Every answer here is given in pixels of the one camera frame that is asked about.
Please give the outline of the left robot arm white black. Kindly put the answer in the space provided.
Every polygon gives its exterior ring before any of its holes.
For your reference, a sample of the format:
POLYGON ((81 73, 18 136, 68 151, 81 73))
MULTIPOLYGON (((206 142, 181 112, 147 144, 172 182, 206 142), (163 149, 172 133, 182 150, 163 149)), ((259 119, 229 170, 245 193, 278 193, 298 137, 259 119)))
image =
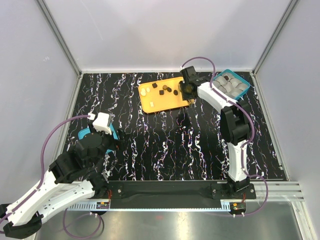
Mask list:
POLYGON ((86 134, 49 166, 43 180, 19 200, 1 204, 0 216, 7 220, 1 231, 8 238, 25 239, 62 210, 90 198, 103 198, 111 190, 102 174, 108 150, 123 150, 128 135, 105 132, 86 134))

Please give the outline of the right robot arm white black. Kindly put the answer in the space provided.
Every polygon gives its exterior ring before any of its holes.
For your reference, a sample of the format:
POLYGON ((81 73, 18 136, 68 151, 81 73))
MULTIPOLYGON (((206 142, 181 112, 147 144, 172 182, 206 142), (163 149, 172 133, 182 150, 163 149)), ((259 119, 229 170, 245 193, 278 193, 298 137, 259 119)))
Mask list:
POLYGON ((223 190, 232 198, 239 198, 249 187, 247 170, 248 141, 253 136, 253 122, 246 109, 247 103, 237 103, 213 84, 212 79, 200 77, 193 66, 180 70, 183 80, 179 82, 182 99, 200 98, 220 112, 220 134, 227 142, 229 169, 223 190))

